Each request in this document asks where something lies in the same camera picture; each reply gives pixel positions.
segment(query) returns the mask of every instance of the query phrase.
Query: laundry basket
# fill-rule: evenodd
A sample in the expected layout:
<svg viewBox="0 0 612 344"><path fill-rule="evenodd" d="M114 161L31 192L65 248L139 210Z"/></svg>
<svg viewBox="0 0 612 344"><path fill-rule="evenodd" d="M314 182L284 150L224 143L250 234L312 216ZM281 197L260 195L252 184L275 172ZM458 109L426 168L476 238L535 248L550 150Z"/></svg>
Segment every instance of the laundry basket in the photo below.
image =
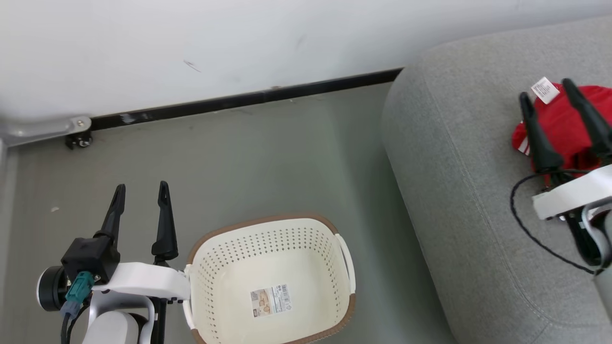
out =
<svg viewBox="0 0 612 344"><path fill-rule="evenodd" d="M240 223L202 237L183 303L199 344L302 344L340 331L355 308L344 239L317 215Z"/></svg>

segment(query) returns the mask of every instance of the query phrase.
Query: teal connector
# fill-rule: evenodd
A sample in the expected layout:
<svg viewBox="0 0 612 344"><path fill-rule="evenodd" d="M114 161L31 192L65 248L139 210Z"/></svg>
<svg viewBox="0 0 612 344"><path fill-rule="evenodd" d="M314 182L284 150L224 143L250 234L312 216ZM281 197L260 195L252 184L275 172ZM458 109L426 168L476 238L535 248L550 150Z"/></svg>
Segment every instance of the teal connector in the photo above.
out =
<svg viewBox="0 0 612 344"><path fill-rule="evenodd" d="M81 271L78 273L66 294L66 302L59 311L62 317L65 317L66 314L70 314L72 319L77 317L81 304L91 293L94 283L94 276L90 272Z"/></svg>

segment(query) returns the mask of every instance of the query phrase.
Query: red clothing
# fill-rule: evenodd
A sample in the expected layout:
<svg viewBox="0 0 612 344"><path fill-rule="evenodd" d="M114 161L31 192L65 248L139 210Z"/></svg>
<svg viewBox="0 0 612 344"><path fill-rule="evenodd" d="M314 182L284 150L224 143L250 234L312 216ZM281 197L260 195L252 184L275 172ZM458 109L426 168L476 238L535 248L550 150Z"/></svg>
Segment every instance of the red clothing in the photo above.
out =
<svg viewBox="0 0 612 344"><path fill-rule="evenodd" d="M547 105L539 98L534 102L538 121L554 149L563 156L564 169L593 170L599 161L589 151L591 139L580 114L570 105L563 87L553 85L560 94L552 102ZM579 89L608 123L612 123L612 89L601 86L580 86ZM512 146L529 155L527 131L522 122L512 134Z"/></svg>

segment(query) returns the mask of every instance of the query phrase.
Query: care label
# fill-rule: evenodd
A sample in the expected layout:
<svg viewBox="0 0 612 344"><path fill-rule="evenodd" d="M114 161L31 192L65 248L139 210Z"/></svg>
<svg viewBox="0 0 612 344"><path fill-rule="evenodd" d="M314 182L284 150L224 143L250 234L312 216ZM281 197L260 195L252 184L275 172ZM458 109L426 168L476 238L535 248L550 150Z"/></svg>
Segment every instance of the care label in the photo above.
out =
<svg viewBox="0 0 612 344"><path fill-rule="evenodd" d="M255 318L287 312L293 307L286 284L252 291L251 303Z"/></svg>
<svg viewBox="0 0 612 344"><path fill-rule="evenodd" d="M552 102L560 93L546 77L543 77L540 81L536 82L535 85L531 86L531 90L534 91L544 104Z"/></svg>

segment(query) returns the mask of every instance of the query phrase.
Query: cable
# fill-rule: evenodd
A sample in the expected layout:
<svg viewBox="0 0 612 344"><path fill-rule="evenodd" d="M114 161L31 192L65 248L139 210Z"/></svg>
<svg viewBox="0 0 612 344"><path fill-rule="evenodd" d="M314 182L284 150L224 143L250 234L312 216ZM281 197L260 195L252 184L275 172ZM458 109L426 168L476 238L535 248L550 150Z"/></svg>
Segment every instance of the cable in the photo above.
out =
<svg viewBox="0 0 612 344"><path fill-rule="evenodd" d="M591 171L586 171L586 170L559 170L559 171L555 171L555 173L580 173L580 174L586 174L589 173ZM561 256L560 254L552 251L548 246L544 245L542 242L540 242L536 237L534 237L531 232L529 232L529 230L527 229L527 227L525 227L525 225L523 224L523 221L521 221L521 219L518 217L517 214L517 210L514 206L514 196L517 194L517 190L519 188L519 186L521 186L523 183L525 183L526 181L533 179L535 177L539 177L539 176L544 176L546 174L551 174L550 172L543 172L543 173L536 173L536 174L532 174L528 177L525 177L523 179L521 179L520 181L518 181L514 187L512 187L512 192L510 193L510 211L512 211L512 215L514 216L514 219L517 221L518 225L521 227L521 229L525 232L525 234L527 234L527 236L533 240L538 246L540 246L541 248L543 248L544 250L546 250L548 253L552 254L553 256L559 258L560 260L562 260L563 262L570 264L571 266L580 269L582 271L588 272L589 274L595 274L595 272L591 269L589 269L588 267L584 267L580 264L574 263L573 261L570 261L569 259Z"/></svg>
<svg viewBox="0 0 612 344"><path fill-rule="evenodd" d="M88 304L84 304L83 307L78 311L76 318L72 321L72 323L70 323L70 326L68 327L68 331L66 333L66 343L65 344L70 344L70 336L72 335L72 328L75 327L75 324L77 323L77 320L79 319L79 316L81 316L81 314L83 314L83 312L85 312L85 310L88 307L89 307Z"/></svg>
<svg viewBox="0 0 612 344"><path fill-rule="evenodd" d="M62 344L68 344L66 328L68 327L69 320L70 320L70 314L64 315L64 321L62 322L62 332L60 334L62 338Z"/></svg>

